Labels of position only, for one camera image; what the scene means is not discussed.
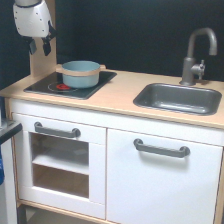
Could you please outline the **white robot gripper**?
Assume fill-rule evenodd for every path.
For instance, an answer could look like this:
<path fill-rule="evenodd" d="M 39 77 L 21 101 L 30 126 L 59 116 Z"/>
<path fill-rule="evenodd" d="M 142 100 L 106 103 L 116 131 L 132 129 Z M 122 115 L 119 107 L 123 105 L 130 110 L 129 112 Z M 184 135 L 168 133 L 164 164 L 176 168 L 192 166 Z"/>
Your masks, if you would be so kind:
<path fill-rule="evenodd" d="M 51 53 L 50 33 L 56 30 L 52 27 L 46 1 L 15 0 L 13 14 L 17 32 L 28 41 L 30 54 L 33 55 L 37 50 L 34 38 L 41 38 L 44 55 L 48 56 Z"/>

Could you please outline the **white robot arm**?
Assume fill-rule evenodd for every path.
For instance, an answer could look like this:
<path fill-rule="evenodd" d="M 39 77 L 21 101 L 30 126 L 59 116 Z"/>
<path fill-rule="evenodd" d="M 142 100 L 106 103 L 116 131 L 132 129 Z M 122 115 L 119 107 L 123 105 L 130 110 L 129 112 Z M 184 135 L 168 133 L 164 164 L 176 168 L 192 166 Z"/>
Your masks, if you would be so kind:
<path fill-rule="evenodd" d="M 51 15 L 45 0 L 15 0 L 13 5 L 17 32 L 29 46 L 30 54 L 36 52 L 35 38 L 43 41 L 44 55 L 51 52 L 50 41 L 56 36 Z"/>

